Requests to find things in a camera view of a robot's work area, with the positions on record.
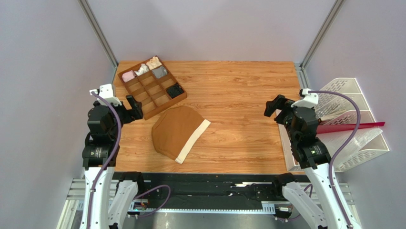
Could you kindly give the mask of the brown underwear white waistband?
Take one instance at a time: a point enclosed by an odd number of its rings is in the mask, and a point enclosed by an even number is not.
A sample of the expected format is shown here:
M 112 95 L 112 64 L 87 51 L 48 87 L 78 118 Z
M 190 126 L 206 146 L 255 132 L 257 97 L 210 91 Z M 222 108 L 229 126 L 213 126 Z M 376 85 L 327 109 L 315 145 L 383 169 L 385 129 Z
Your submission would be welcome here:
M 187 106 L 171 108 L 152 127 L 155 151 L 183 164 L 194 144 L 211 122 Z

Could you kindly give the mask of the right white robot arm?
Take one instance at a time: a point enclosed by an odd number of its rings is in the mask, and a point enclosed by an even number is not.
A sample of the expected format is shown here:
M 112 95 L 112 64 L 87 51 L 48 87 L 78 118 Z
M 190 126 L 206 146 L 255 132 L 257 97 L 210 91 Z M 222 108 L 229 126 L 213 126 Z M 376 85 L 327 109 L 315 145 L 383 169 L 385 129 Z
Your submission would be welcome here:
M 279 114 L 274 119 L 283 125 L 292 154 L 316 191 L 319 204 L 301 188 L 291 173 L 276 176 L 277 195 L 288 200 L 313 229 L 359 229 L 361 225 L 351 213 L 334 173 L 333 159 L 326 145 L 317 137 L 319 119 L 314 107 L 318 95 L 308 93 L 293 101 L 278 95 L 266 102 L 264 115 Z

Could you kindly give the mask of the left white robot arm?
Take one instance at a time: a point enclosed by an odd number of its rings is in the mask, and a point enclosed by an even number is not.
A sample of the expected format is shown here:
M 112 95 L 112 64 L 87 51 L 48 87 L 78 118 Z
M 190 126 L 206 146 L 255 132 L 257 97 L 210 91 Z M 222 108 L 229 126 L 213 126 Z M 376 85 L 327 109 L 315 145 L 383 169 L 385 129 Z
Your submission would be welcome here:
M 124 172 L 111 197 L 119 142 L 124 124 L 143 119 L 142 103 L 126 96 L 131 108 L 103 98 L 88 112 L 89 133 L 82 152 L 85 194 L 82 229 L 121 229 L 136 195 L 145 188 L 140 172 Z

